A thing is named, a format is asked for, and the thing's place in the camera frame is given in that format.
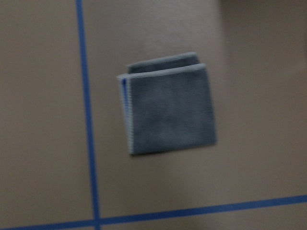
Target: blue tape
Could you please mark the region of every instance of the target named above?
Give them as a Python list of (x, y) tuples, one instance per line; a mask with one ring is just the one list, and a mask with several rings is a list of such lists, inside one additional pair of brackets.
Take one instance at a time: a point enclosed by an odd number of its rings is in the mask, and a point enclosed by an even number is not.
[(197, 207), (197, 208), (181, 209), (174, 211), (154, 212), (154, 213), (131, 215), (131, 216), (102, 218), (100, 219), (100, 224), (109, 225), (109, 224), (130, 223), (130, 222), (155, 220), (155, 219), (187, 217), (187, 216), (204, 215), (204, 214), (211, 214), (218, 212), (230, 212), (230, 211), (239, 211), (239, 210), (253, 209), (253, 208), (299, 204), (305, 202), (307, 202), (307, 195), (300, 195), (300, 196), (292, 196), (292, 197), (277, 198), (270, 200), (243, 202), (237, 204), (216, 205), (216, 206)]
[(81, 221), (56, 223), (56, 224), (42, 224), (42, 225), (34, 225), (27, 227), (16, 227), (16, 228), (8, 228), (1, 230), (58, 230), (58, 229), (90, 227), (94, 225), (95, 222), (93, 220), (81, 220)]
[(76, 7), (77, 7), (78, 31), (79, 31), (79, 40), (80, 40), (81, 67), (82, 67), (83, 92), (84, 92), (84, 104), (85, 104), (85, 119), (86, 119), (87, 142), (88, 142), (88, 157), (89, 157), (89, 164), (90, 164), (90, 177), (91, 177), (91, 186), (92, 186), (93, 214), (94, 214), (94, 221), (95, 221), (95, 229), (100, 230), (99, 197), (98, 197), (98, 189), (97, 189), (92, 109), (91, 109), (90, 85), (89, 85), (88, 67), (87, 67), (82, 0), (76, 0)]

